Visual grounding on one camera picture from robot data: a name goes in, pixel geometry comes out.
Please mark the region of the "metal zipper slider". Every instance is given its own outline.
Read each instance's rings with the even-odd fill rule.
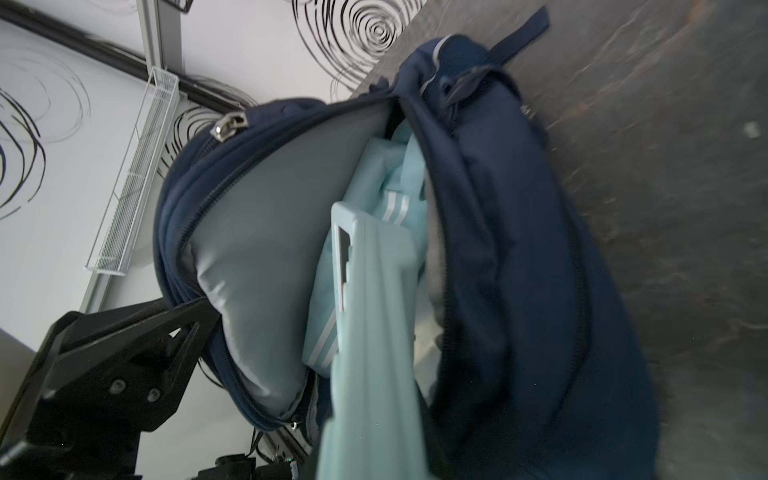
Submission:
[[[223,143],[228,138],[233,137],[238,130],[248,127],[248,117],[246,117],[245,112],[233,111],[219,119],[210,129],[210,134]]]

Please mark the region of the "gray marble table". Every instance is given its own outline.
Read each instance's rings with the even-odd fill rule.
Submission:
[[[541,5],[429,0],[361,88],[425,40],[490,46]],[[508,70],[637,326],[659,478],[768,478],[768,3],[547,6]]]

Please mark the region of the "screw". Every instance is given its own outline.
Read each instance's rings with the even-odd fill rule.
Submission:
[[[109,386],[110,395],[120,395],[125,390],[125,380],[117,379]]]
[[[151,389],[149,391],[149,395],[147,395],[147,401],[149,403],[156,402],[157,399],[160,398],[160,390],[158,389]]]

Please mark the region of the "backpack strap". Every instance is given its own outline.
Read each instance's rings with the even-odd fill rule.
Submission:
[[[539,38],[549,28],[547,7],[541,7],[515,33],[501,40],[491,48],[491,59],[503,65],[517,55],[529,43]]]

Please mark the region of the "white wire basket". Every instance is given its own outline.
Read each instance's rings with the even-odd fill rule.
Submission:
[[[153,68],[86,270],[125,275],[152,177],[179,101],[179,77]]]

